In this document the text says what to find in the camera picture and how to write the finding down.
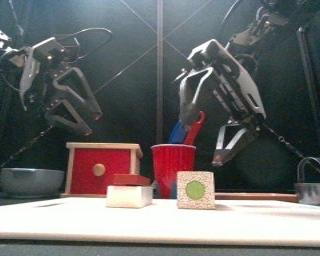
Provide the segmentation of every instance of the green circle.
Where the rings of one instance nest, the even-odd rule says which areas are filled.
[[[198,181],[190,181],[185,187],[186,196],[192,200],[198,200],[205,195],[205,186]]]

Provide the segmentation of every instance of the red plastic cup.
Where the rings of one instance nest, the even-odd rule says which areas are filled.
[[[160,197],[170,198],[177,172],[193,171],[196,147],[184,144],[158,144],[152,146],[154,180]]]

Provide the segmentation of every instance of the gray bowl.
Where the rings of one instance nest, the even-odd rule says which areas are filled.
[[[63,172],[47,169],[2,168],[2,191],[14,198],[42,198],[59,193]]]

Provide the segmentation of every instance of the metal bucket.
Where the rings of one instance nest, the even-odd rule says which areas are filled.
[[[304,169],[305,164],[311,164],[311,161],[316,162],[320,166],[320,158],[305,157],[297,165],[297,183],[295,183],[295,192],[297,195],[299,203],[320,206],[320,183],[304,182]]]

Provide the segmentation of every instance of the white table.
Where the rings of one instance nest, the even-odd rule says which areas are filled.
[[[126,209],[61,198],[0,206],[0,239],[320,247],[320,207],[217,200],[214,210],[185,210],[154,199]]]

